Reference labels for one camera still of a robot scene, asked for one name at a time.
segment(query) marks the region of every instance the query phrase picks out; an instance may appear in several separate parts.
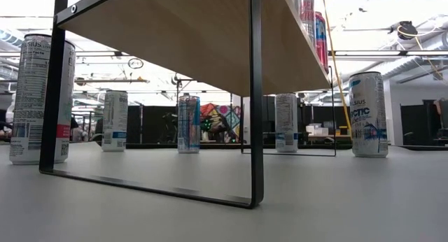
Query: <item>shelf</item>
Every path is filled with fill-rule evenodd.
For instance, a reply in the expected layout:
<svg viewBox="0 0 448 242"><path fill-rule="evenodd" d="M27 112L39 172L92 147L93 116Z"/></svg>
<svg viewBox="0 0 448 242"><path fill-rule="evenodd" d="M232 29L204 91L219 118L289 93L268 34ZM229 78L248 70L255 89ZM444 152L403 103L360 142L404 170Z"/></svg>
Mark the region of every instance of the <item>shelf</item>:
<svg viewBox="0 0 448 242"><path fill-rule="evenodd" d="M249 0L81 0L59 27L249 95ZM262 0L263 94L329 88L290 0Z"/></svg>

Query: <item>red can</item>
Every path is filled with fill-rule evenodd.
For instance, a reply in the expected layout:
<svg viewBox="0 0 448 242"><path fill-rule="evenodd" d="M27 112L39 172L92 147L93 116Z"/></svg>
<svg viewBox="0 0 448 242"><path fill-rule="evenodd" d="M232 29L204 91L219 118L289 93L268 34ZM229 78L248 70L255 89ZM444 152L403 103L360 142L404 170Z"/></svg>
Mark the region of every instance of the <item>red can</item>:
<svg viewBox="0 0 448 242"><path fill-rule="evenodd" d="M327 31L322 13L316 12L316 51L323 68L328 73Z"/></svg>

